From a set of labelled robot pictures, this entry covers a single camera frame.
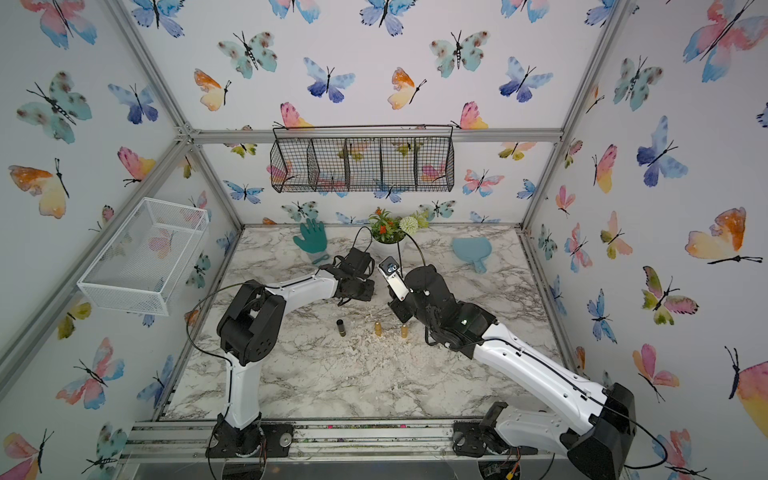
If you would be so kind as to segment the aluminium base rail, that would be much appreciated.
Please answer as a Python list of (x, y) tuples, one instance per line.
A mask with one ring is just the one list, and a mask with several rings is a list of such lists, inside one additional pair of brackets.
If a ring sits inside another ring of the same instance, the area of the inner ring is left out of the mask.
[(546, 455), (531, 442), (493, 452), (482, 444), (478, 418), (264, 420), (263, 448), (237, 454), (214, 431), (213, 421), (141, 422), (128, 437), (124, 463), (256, 463), (475, 460), (502, 461)]

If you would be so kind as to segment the artificial flower plant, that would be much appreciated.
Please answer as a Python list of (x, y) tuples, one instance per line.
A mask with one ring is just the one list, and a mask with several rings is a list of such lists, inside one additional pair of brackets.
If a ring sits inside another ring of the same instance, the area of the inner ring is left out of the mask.
[(405, 216), (396, 216), (389, 210), (377, 208), (368, 217), (368, 226), (375, 241), (396, 244), (407, 236), (413, 236), (419, 230), (428, 228), (428, 213), (417, 211)]

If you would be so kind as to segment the teal hand-shaped silicone mat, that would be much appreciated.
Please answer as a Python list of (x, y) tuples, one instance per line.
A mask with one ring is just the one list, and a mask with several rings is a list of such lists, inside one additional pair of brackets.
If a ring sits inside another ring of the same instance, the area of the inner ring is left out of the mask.
[(329, 259), (327, 253), (327, 235), (323, 222), (307, 219), (299, 225), (300, 234), (293, 237), (295, 245), (307, 254), (313, 265), (319, 265)]

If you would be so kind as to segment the light blue handled dish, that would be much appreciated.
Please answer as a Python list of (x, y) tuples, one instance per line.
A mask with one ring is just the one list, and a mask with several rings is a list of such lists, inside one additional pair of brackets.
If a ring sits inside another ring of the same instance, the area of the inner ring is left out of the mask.
[(456, 257), (470, 264), (477, 274), (487, 272), (485, 261), (492, 253), (492, 245), (487, 238), (455, 238), (452, 249)]

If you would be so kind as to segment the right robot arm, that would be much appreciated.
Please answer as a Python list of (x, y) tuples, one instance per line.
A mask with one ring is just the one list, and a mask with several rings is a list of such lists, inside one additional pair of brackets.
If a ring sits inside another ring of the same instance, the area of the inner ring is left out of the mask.
[(605, 387), (550, 360), (489, 311), (457, 300), (432, 265), (403, 274), (388, 257), (378, 270), (399, 319), (417, 319), (436, 343), (504, 374), (548, 406), (547, 412), (507, 406), (491, 414), (504, 444), (564, 455), (589, 479), (621, 476), (637, 432), (628, 388)]

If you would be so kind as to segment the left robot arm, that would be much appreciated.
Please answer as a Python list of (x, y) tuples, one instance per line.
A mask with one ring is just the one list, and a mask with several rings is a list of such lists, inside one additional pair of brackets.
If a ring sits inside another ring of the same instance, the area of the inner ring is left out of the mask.
[(337, 278), (327, 271), (277, 286), (257, 280), (244, 282), (217, 326), (220, 348), (227, 362), (227, 404), (212, 429), (208, 458), (249, 458), (265, 455), (259, 387), (263, 360), (277, 344), (283, 317), (327, 299), (372, 299), (375, 283), (356, 277)]

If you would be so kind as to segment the white mesh wall basket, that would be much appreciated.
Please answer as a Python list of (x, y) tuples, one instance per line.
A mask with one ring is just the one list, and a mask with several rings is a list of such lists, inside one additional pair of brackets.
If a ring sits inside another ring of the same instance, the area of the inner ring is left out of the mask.
[(209, 226), (206, 209), (143, 198), (77, 281), (98, 308), (167, 316)]

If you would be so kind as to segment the white flower pot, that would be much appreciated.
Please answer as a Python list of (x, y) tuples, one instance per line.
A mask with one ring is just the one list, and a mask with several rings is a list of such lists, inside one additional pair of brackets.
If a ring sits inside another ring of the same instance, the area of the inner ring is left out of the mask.
[(397, 257), (402, 252), (401, 243), (382, 243), (378, 240), (374, 240), (371, 245), (371, 251), (380, 258), (386, 258), (388, 256)]

